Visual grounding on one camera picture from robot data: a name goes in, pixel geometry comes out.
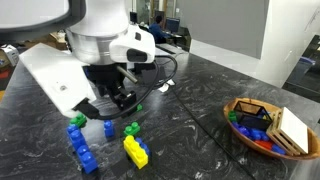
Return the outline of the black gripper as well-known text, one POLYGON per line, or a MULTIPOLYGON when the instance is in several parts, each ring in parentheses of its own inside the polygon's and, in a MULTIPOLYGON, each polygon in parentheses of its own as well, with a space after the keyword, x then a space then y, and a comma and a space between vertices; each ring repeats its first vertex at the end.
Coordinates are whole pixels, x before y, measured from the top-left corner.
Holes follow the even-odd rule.
POLYGON ((84 67, 89 81, 98 89, 101 97, 108 95, 120 110, 132 106, 136 101, 136 93, 127 91, 124 86, 125 75, 120 71, 127 69, 126 64, 114 63, 110 65, 90 65, 84 67))

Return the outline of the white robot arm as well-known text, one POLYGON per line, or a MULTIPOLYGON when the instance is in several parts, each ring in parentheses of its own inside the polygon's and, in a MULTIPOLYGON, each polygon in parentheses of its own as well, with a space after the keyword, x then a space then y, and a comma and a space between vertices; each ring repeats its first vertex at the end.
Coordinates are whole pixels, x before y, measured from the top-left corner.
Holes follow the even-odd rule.
POLYGON ((0 0, 0 41, 37 40, 63 30, 71 52, 37 42, 18 56, 56 108, 74 113, 96 100, 91 85, 117 105, 133 101, 123 67, 155 59, 151 34, 129 23, 125 0, 0 0))

